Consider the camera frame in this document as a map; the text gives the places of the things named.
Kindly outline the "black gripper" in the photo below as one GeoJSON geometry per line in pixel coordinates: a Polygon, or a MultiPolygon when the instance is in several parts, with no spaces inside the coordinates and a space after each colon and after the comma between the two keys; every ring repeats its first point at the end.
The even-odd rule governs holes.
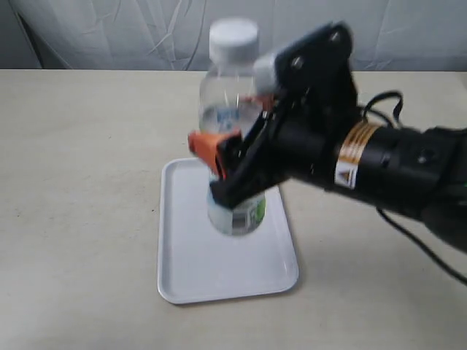
{"type": "Polygon", "coordinates": [[[282,98],[245,138],[192,131],[188,149],[219,179],[210,184],[216,204],[233,209],[289,179],[353,200],[359,194],[334,182],[337,147],[360,119],[356,90],[304,100],[282,98]]]}

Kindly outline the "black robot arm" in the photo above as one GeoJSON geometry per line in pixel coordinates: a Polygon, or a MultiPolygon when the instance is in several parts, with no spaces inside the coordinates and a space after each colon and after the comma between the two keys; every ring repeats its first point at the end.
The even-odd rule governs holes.
{"type": "Polygon", "coordinates": [[[371,110],[352,93],[283,96],[248,134],[194,131],[188,147],[214,173],[212,196],[227,209],[295,179],[421,222],[464,252],[466,132],[378,125],[371,110]]]}

